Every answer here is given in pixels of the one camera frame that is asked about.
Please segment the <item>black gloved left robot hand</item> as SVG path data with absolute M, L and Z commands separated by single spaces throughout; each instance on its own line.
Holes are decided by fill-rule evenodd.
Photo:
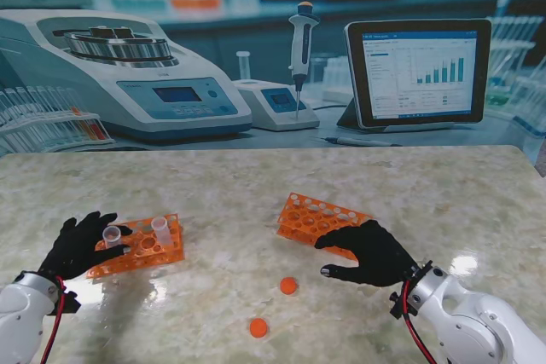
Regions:
M 46 278 L 71 280 L 89 269 L 130 252 L 128 245 L 116 245 L 105 250 L 96 250 L 102 240 L 103 231 L 117 219 L 116 213 L 102 215 L 91 212 L 81 221 L 75 217 L 67 219 L 55 240 L 52 249 L 38 268 Z

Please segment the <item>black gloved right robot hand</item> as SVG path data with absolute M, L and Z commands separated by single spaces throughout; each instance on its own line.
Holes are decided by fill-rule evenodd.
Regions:
M 332 279 L 387 287 L 407 280 L 419 270 L 413 257 L 376 220 L 333 230 L 315 243 L 317 249 L 334 246 L 352 252 L 358 266 L 323 266 L 321 274 Z

